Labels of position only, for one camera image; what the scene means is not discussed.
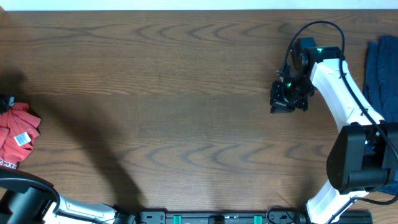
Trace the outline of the black patterned shirt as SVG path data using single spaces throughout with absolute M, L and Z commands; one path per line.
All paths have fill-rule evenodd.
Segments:
M 4 114 L 9 111 L 15 103 L 15 98 L 11 95 L 0 94 L 0 114 Z

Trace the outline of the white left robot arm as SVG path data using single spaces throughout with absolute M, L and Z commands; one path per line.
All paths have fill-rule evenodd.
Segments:
M 136 216 L 116 206 L 85 203 L 60 195 L 37 176 L 1 167 L 1 223 L 133 224 Z

